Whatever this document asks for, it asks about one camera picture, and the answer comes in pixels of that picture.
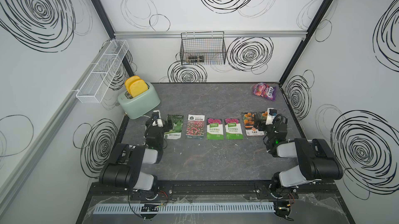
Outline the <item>green vegetable seed packet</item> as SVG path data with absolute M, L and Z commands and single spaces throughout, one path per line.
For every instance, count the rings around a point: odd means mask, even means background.
M 167 115 L 167 129 L 164 138 L 170 140 L 178 140 L 182 136 L 184 116 L 180 114 Z

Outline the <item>large marigold seed packet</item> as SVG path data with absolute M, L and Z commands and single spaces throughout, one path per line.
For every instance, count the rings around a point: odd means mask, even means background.
M 246 137 L 257 137 L 257 136 L 264 136 L 264 131 L 259 130 L 258 126 L 256 125 L 257 122 L 257 114 L 255 112 L 243 112 L 241 114 Z

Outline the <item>mixed flowers seed packet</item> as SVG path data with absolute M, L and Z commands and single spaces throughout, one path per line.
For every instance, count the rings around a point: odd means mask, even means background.
M 205 133 L 205 116 L 204 115 L 188 115 L 186 136 L 188 138 L 204 138 Z

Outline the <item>impatiens pink flower packet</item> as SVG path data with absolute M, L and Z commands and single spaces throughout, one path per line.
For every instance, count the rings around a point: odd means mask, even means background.
M 239 119 L 224 119 L 224 126 L 227 140 L 243 140 L 243 132 Z

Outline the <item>small marigold seed packet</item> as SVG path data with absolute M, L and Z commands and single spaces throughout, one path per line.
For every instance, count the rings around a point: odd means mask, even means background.
M 268 112 L 267 111 L 258 112 L 259 121 L 266 122 L 267 121 L 267 117 L 268 117 Z

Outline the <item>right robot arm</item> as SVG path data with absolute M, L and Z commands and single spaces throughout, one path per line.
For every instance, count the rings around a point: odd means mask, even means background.
M 324 139 L 287 140 L 287 126 L 288 119 L 282 114 L 255 116 L 254 128 L 265 132 L 263 142 L 268 154 L 298 161 L 293 168 L 273 175 L 269 191 L 274 198 L 281 199 L 301 185 L 342 179 L 344 170 Z

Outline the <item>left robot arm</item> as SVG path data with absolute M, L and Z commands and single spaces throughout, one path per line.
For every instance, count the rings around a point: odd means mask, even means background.
M 167 147 L 165 133 L 171 128 L 170 123 L 161 118 L 160 111 L 153 111 L 151 118 L 145 123 L 144 144 L 117 144 L 100 172 L 99 183 L 157 195 L 158 178 L 142 172 L 141 168 L 144 164 L 160 163 Z

